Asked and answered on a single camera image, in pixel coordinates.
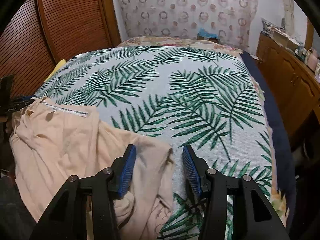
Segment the blue box on headboard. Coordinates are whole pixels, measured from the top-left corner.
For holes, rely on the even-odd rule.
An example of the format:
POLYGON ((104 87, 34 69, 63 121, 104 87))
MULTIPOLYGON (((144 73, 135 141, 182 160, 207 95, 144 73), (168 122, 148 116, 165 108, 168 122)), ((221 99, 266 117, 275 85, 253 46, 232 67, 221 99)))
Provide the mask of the blue box on headboard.
POLYGON ((214 33, 209 33, 205 29, 201 28, 197 33, 198 40, 207 40, 215 43, 219 43, 219 36, 214 33))

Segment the yellow Pikachu plush toy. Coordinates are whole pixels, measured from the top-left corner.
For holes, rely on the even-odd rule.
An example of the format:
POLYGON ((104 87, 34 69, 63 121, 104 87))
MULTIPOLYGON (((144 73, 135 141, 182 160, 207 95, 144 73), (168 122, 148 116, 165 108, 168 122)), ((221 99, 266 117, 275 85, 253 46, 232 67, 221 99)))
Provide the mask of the yellow Pikachu plush toy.
POLYGON ((45 82, 47 82, 61 67, 63 67, 66 64, 66 60, 62 59, 60 60, 53 71, 49 74, 49 76, 45 79, 45 82))

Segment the dark blue mattress edge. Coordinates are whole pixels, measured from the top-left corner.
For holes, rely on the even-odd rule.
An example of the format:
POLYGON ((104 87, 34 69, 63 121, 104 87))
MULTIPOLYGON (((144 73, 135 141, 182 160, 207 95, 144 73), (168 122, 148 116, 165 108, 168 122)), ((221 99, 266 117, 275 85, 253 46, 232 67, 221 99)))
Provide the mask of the dark blue mattress edge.
POLYGON ((296 204, 296 180, 287 132, 274 96, 253 58, 246 51, 241 54, 241 58, 251 76, 255 78, 260 88, 264 91, 264 109, 268 124, 272 128, 272 140, 275 149, 277 185, 281 191, 281 195, 286 198, 287 207, 292 208, 296 204))

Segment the palm leaf print blanket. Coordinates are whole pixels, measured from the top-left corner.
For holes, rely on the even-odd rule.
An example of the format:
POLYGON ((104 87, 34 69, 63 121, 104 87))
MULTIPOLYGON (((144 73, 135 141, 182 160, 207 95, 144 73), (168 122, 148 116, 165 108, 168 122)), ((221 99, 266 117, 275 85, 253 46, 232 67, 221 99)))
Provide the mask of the palm leaf print blanket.
POLYGON ((271 195, 266 120, 244 69, 236 57, 204 49, 109 48, 73 57, 36 96, 95 106, 108 124, 169 143, 174 211, 159 239, 197 239, 205 202, 190 200, 185 192, 185 145, 227 176, 252 176, 265 196, 271 195))

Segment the patterned headboard cover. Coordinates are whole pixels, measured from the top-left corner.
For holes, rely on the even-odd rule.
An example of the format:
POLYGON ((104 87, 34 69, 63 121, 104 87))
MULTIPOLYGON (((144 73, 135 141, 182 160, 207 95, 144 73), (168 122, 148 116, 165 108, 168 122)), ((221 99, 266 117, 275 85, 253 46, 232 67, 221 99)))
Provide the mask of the patterned headboard cover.
POLYGON ((258 0, 119 0, 128 37, 196 39, 200 29, 248 50, 258 0))

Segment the peach cloth garment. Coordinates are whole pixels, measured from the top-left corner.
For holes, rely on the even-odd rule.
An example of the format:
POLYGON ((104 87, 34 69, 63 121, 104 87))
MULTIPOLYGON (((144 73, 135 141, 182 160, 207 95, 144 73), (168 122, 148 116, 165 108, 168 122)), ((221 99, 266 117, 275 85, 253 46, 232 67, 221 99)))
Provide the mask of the peach cloth garment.
POLYGON ((33 219, 40 219, 69 176, 93 176, 133 144, 137 157, 132 182, 127 194, 114 201, 120 236, 157 238, 172 214, 169 144, 114 128, 100 120, 93 106, 58 105, 46 97, 15 112, 11 124, 15 181, 33 219))

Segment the floral bed sheet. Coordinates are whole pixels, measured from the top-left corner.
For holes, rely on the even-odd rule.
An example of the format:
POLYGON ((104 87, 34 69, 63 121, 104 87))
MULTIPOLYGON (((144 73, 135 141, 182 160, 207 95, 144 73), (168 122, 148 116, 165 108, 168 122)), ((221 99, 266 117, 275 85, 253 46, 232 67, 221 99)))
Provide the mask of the floral bed sheet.
MULTIPOLYGON (((233 48, 228 45, 221 45, 212 41, 207 40, 192 40, 192 39, 184 39, 184 38, 173 38, 173 37, 134 37, 128 39, 124 42, 121 42, 119 47, 128 47, 128 46, 173 46, 173 47, 187 47, 187 48, 196 48, 196 49, 204 49, 210 52, 217 52, 222 54, 227 54, 228 56, 234 56, 240 60, 241 63, 244 64, 241 54, 244 52, 241 49, 233 48)), ((276 158, 275 158, 275 149, 273 146, 272 140, 272 128, 268 124, 266 111, 264 109, 265 96, 264 91, 260 88, 259 83, 255 80, 254 77, 251 76, 249 70, 245 65, 245 69, 243 72, 248 72, 248 76, 253 83, 254 90, 257 92, 259 97, 259 102, 262 106, 263 113, 266 120, 266 139, 267 142, 271 144, 270 152, 271 152, 271 161, 272 161, 272 187, 271 187, 271 204, 275 208, 280 220, 282 221, 284 226, 287 226, 287 219, 290 214, 290 208, 287 207, 286 198, 281 195, 281 191, 277 185, 277 170, 276 170, 276 158)))

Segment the brown louvered wardrobe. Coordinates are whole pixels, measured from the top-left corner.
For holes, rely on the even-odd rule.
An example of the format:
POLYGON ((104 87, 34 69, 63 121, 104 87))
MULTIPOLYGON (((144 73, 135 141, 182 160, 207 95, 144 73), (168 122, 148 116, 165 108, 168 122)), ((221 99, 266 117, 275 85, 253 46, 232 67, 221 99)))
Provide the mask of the brown louvered wardrobe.
POLYGON ((26 0, 1 35, 1 77, 31 95, 60 60, 120 42, 113 0, 26 0))

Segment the beige curtain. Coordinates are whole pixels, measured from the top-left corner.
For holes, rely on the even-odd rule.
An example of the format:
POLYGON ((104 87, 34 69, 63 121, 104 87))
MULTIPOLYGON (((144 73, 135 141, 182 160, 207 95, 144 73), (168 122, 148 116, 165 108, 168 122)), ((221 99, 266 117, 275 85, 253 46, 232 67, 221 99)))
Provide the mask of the beige curtain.
POLYGON ((282 0, 284 6, 284 23, 287 35, 295 34, 295 16, 294 16, 294 1, 282 0))

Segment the pink jar on sideboard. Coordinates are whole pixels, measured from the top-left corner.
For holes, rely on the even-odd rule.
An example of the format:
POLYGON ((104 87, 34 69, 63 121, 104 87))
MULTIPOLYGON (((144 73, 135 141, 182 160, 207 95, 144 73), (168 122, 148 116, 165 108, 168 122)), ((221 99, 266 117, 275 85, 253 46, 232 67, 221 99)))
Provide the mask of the pink jar on sideboard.
POLYGON ((308 50, 307 66, 315 72, 318 63, 318 53, 314 49, 308 50))

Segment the wooden sideboard cabinet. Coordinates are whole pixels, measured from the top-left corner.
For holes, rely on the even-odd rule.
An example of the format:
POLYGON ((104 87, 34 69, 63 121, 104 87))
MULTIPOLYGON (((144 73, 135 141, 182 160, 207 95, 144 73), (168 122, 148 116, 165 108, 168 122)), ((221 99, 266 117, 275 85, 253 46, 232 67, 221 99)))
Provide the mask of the wooden sideboard cabinet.
POLYGON ((256 56, 287 135, 293 137, 312 111, 319 115, 319 83, 306 64, 262 33, 256 56))

